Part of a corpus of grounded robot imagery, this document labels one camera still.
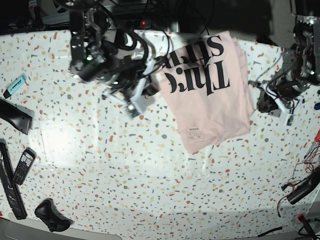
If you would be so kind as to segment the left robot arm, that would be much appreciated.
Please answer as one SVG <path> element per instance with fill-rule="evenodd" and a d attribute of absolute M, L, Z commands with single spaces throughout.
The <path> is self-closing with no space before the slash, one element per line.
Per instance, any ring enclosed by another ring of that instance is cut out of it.
<path fill-rule="evenodd" d="M 311 85 L 320 85 L 320 2 L 296 0 L 294 5 L 295 45 L 289 52 L 292 63 L 283 66 L 271 80 L 249 82 L 260 89 L 257 110 L 261 113 L 280 110 L 292 115 L 298 97 Z"/>

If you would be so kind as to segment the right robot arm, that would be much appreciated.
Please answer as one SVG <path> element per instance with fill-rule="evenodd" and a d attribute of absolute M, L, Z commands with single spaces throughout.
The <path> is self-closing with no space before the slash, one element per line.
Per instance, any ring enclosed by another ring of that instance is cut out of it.
<path fill-rule="evenodd" d="M 103 99 L 135 105 L 158 92 L 151 79 L 157 61 L 149 59 L 147 42 L 120 24 L 99 0 L 64 0 L 69 11 L 69 70 L 83 83 L 106 84 Z"/>

